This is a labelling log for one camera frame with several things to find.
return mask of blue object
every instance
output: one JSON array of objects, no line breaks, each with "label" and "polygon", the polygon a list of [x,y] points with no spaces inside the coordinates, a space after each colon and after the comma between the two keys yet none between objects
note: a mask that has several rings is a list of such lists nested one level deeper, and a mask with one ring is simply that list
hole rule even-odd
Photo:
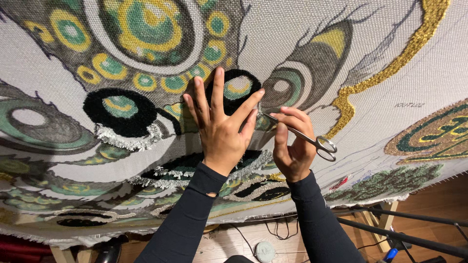
[{"label": "blue object", "polygon": [[390,263],[392,260],[395,258],[396,254],[398,253],[398,250],[396,248],[392,248],[387,252],[385,257],[383,258],[383,261]]}]

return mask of gray yarn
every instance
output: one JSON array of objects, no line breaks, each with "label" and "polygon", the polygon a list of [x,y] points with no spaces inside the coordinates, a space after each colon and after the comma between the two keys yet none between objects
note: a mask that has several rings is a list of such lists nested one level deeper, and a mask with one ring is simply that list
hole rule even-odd
[{"label": "gray yarn", "polygon": [[255,246],[257,260],[261,263],[269,263],[275,257],[275,248],[269,242],[262,241]]}]

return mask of wooden floor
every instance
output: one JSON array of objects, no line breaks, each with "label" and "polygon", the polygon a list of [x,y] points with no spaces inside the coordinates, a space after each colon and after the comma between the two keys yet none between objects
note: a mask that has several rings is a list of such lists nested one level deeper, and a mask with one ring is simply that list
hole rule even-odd
[{"label": "wooden floor", "polygon": [[[418,192],[416,195],[410,196],[406,201],[399,203],[397,211],[468,220],[467,202],[468,176],[460,176],[447,182],[438,183],[434,187],[429,187]],[[356,213],[355,215],[345,215],[343,218],[364,223],[360,213]],[[308,259],[300,234],[282,241],[270,234],[267,231],[265,223],[262,221],[235,225],[239,227],[250,245],[254,246],[261,241],[268,241],[273,244],[277,252],[275,259],[272,261],[273,263],[301,263]],[[296,221],[292,220],[288,225],[290,233],[295,233]],[[269,220],[268,226],[273,232],[275,222]],[[342,226],[356,247],[375,243],[369,232],[350,226]],[[398,217],[395,217],[392,226],[397,232],[404,232],[408,235],[468,248],[468,242],[463,239],[454,226]],[[468,234],[468,228],[464,228],[464,231]],[[283,219],[279,224],[278,233],[283,237],[287,234],[286,223],[284,223]],[[145,245],[146,242],[124,244],[119,263],[132,263]],[[385,255],[385,253],[380,253],[376,246],[363,248],[361,252],[369,263],[375,263]],[[448,263],[459,263],[461,261],[460,258],[417,246],[413,246],[409,252],[417,262],[439,255],[443,256]],[[257,262],[239,232],[230,225],[221,225],[218,229],[203,235],[193,262],[222,263],[232,255],[244,255],[250,260]],[[392,263],[406,262],[410,263],[411,260],[404,251],[400,251]]]}]

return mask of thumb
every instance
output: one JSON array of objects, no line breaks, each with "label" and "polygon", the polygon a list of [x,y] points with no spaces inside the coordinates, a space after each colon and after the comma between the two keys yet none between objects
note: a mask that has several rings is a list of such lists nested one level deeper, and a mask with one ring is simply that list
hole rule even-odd
[{"label": "thumb", "polygon": [[288,128],[284,123],[278,123],[276,127],[276,135],[275,135],[275,148],[273,150],[273,154],[283,159],[285,157],[289,158],[288,153]]}]

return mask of black sleeve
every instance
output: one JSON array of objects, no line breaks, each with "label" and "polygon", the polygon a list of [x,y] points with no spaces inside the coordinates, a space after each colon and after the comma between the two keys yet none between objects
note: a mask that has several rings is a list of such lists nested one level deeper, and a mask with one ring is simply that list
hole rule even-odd
[{"label": "black sleeve", "polygon": [[314,173],[295,183],[287,182],[296,203],[300,232],[310,262],[364,263],[335,215],[325,203]]},{"label": "black sleeve", "polygon": [[177,204],[141,252],[136,263],[190,263],[197,252],[215,197],[227,177],[199,163]]}]

